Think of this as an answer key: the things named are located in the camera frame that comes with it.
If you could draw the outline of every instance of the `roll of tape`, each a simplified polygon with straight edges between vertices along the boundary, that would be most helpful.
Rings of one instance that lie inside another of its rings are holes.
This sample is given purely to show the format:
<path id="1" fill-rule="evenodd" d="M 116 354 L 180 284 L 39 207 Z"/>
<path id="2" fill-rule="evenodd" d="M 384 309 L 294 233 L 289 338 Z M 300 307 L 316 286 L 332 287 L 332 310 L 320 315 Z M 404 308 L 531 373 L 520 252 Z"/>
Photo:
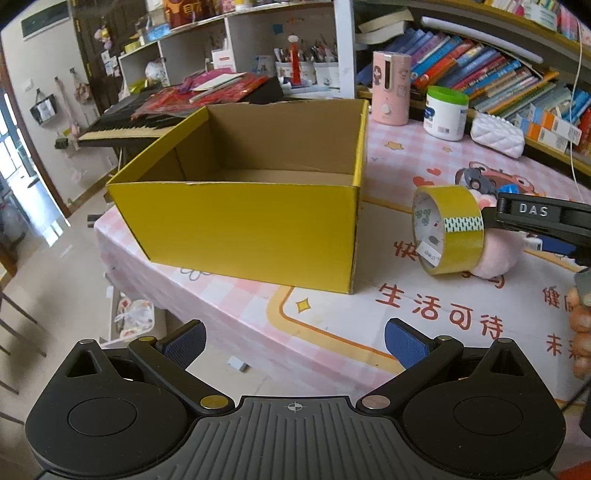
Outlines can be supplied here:
<path id="1" fill-rule="evenodd" d="M 413 199 L 413 235 L 429 274 L 471 270 L 484 247 L 476 199 L 462 186 L 419 187 Z"/>

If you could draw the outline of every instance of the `screw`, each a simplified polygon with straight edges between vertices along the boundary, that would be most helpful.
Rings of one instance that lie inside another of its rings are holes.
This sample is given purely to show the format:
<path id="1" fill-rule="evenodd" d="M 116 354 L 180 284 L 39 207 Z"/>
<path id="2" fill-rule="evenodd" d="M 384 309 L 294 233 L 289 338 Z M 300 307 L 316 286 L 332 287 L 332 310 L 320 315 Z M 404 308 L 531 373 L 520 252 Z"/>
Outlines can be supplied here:
<path id="1" fill-rule="evenodd" d="M 219 410 L 226 407 L 230 401 L 223 395 L 208 395 L 201 399 L 201 406 L 208 410 Z"/>
<path id="2" fill-rule="evenodd" d="M 368 395 L 361 400 L 361 404 L 370 410 L 382 410 L 390 406 L 390 400 L 383 395 Z"/>

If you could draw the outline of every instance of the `finger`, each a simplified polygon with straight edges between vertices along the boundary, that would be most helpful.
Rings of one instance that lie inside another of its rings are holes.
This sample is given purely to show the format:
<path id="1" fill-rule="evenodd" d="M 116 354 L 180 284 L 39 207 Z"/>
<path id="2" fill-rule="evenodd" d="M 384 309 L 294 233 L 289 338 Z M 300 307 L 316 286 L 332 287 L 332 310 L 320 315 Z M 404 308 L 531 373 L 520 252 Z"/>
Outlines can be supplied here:
<path id="1" fill-rule="evenodd" d="M 580 356 L 591 356 L 591 334 L 578 333 L 574 336 L 573 353 Z"/>
<path id="2" fill-rule="evenodd" d="M 581 305 L 581 299 L 579 298 L 579 291 L 576 288 L 572 288 L 567 295 L 567 301 L 572 308 Z"/>
<path id="3" fill-rule="evenodd" d="M 569 315 L 570 327 L 579 333 L 587 333 L 591 330 L 591 310 L 579 305 L 573 308 Z"/>
<path id="4" fill-rule="evenodd" d="M 575 357 L 573 373 L 575 377 L 584 379 L 587 374 L 591 373 L 591 358 L 588 356 Z"/>

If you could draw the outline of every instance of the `white quilted bag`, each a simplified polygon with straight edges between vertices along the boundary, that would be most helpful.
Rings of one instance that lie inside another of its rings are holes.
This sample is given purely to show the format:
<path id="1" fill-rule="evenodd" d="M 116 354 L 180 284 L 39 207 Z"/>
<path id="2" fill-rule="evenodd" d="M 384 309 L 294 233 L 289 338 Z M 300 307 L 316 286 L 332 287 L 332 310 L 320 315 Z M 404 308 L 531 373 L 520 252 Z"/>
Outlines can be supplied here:
<path id="1" fill-rule="evenodd" d="M 472 122 L 470 136 L 474 142 L 491 147 L 508 157 L 519 158 L 523 155 L 523 132 L 498 116 L 477 113 Z"/>

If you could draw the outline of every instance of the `yellow cardboard box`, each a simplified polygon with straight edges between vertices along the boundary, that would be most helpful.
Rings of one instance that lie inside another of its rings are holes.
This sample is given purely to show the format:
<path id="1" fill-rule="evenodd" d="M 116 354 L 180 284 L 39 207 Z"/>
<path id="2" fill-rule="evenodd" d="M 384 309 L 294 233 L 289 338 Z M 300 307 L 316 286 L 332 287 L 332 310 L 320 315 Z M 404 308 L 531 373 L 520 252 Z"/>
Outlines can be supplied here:
<path id="1" fill-rule="evenodd" d="M 108 183 L 154 262 L 352 291 L 364 100 L 198 110 Z"/>

